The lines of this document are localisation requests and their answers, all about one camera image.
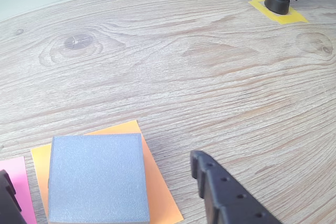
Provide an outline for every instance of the yellow tape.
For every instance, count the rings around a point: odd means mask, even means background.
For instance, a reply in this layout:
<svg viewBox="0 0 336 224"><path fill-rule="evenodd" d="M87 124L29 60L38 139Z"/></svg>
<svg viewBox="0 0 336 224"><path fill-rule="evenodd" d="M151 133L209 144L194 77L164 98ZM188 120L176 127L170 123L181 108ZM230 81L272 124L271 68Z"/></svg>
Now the yellow tape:
<svg viewBox="0 0 336 224"><path fill-rule="evenodd" d="M295 22L306 22L308 23L308 20L305 19L301 14L299 14L296 10L294 10L292 7L289 7L289 13L287 15L281 15L277 16L275 13L267 9L264 5L262 5L260 2L263 2L265 0L252 0L249 2L250 5L254 6L255 9L259 10L261 13L265 14L266 17L273 21L277 21L280 24L290 24Z"/></svg>

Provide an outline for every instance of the wood grain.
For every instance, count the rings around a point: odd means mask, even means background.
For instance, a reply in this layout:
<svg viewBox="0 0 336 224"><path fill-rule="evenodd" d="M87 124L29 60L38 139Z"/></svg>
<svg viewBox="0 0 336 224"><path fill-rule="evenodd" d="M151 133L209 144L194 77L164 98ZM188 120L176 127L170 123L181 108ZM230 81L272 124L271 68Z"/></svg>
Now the wood grain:
<svg viewBox="0 0 336 224"><path fill-rule="evenodd" d="M0 157L138 119L180 207L205 223L204 150L283 223L336 223L336 0L280 25L249 0L74 0L0 23Z"/></svg>

